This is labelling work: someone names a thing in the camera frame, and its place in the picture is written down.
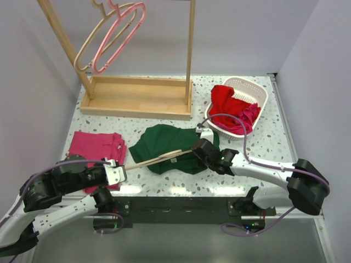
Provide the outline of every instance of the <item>wooden clothes rack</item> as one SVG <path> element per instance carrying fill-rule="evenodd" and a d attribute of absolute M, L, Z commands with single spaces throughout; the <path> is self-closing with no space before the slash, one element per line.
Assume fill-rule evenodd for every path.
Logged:
<path fill-rule="evenodd" d="M 37 1 L 74 67 L 77 53 L 55 8 L 50 0 Z M 89 79 L 82 70 L 78 70 L 76 73 L 86 90 L 81 103 L 81 112 L 89 115 L 190 120 L 193 86 L 190 72 L 195 5 L 196 0 L 190 0 L 186 79 L 107 75 L 92 75 Z M 76 68 L 83 67 L 78 62 Z"/>

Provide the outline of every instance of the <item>wooden stick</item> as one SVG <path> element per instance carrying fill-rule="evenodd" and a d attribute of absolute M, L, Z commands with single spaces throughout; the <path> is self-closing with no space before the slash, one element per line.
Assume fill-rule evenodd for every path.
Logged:
<path fill-rule="evenodd" d="M 188 104 L 188 97 L 189 97 L 191 57 L 193 55 L 195 6 L 196 6 L 196 0 L 191 0 L 191 2 L 190 2 L 190 21 L 189 21 L 189 39 L 188 39 L 188 62 L 186 64 L 186 87 L 185 87 L 185 104 L 186 105 Z"/>
<path fill-rule="evenodd" d="M 41 9 L 43 10 L 50 26 L 52 27 L 57 39 L 59 40 L 61 46 L 63 47 L 67 57 L 70 60 L 72 66 L 74 66 L 76 51 L 72 42 L 70 41 L 67 32 L 65 31 L 63 24 L 58 17 L 55 8 L 51 4 L 50 0 L 37 0 Z M 84 88 L 86 89 L 86 93 L 90 99 L 94 97 L 94 87 L 90 83 L 87 75 L 85 73 L 77 73 L 79 79 L 81 80 Z"/>
<path fill-rule="evenodd" d="M 185 154 L 190 153 L 190 152 L 192 152 L 192 150 L 188 150 L 188 151 L 184 151 L 184 152 L 182 152 L 181 150 L 168 152 L 168 153 L 165 153 L 164 155 L 158 156 L 157 158 L 150 159 L 150 160 L 147 160 L 145 162 L 133 164 L 130 166 L 126 166 L 126 171 L 133 170 L 133 169 L 140 168 L 140 167 L 144 167 L 144 166 L 153 165 L 155 163 L 161 163 L 163 161 L 173 159 L 173 158 L 176 158 L 176 157 L 181 156 L 181 155 L 185 155 Z"/>

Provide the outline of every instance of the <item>white laundry basket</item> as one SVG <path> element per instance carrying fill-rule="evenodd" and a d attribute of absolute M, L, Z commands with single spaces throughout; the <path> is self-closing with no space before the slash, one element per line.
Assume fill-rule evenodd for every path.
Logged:
<path fill-rule="evenodd" d="M 261 107 L 261 111 L 259 112 L 259 115 L 252 126 L 252 130 L 254 130 L 263 112 L 265 104 L 267 103 L 267 91 L 260 85 L 240 77 L 230 77 L 223 82 L 223 85 L 234 88 L 234 98 L 249 102 L 251 104 L 257 103 L 258 107 Z M 209 117 L 208 113 L 210 112 L 211 108 L 212 103 L 210 103 L 206 108 L 205 118 Z M 215 130 L 219 135 L 224 136 L 229 140 L 241 140 L 244 138 L 244 135 L 236 135 L 218 127 L 211 120 L 208 120 L 206 123 L 209 128 Z"/>

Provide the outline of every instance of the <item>pink cloth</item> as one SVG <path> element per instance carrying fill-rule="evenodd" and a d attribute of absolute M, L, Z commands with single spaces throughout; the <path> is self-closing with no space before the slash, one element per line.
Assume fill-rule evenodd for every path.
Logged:
<path fill-rule="evenodd" d="M 261 108 L 258 107 L 258 104 L 252 104 L 250 107 L 240 111 L 238 114 L 235 115 L 235 117 L 239 118 L 243 124 L 245 125 L 246 128 L 246 133 L 249 134 L 252 132 L 252 126 L 253 123 L 255 122 L 257 116 L 259 115 Z M 244 135 L 244 129 L 241 126 L 241 124 L 233 119 L 233 122 L 237 125 L 235 127 L 227 127 L 223 123 L 216 122 L 214 121 L 213 123 L 220 127 L 223 130 L 229 131 L 230 133 L 236 134 L 236 135 Z"/>
<path fill-rule="evenodd" d="M 118 133 L 112 134 L 92 134 L 75 131 L 72 139 L 69 155 L 81 155 L 86 159 L 114 159 L 123 165 L 126 157 L 127 146 L 124 144 L 122 136 Z M 119 190 L 119 185 L 115 184 L 107 187 L 109 190 Z M 92 193 L 97 186 L 84 189 L 85 193 Z"/>

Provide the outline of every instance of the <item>folded pink shirt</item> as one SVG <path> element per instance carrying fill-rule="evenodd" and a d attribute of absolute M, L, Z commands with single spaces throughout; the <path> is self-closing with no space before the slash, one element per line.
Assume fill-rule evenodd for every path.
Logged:
<path fill-rule="evenodd" d="M 118 133 L 112 134 L 93 134 L 75 132 L 69 149 L 69 155 L 81 155 L 85 159 L 108 159 L 116 160 L 123 165 L 126 157 L 127 146 Z M 119 190 L 119 185 L 115 184 L 107 187 L 109 190 Z M 92 193 L 97 186 L 84 189 L 85 193 Z"/>

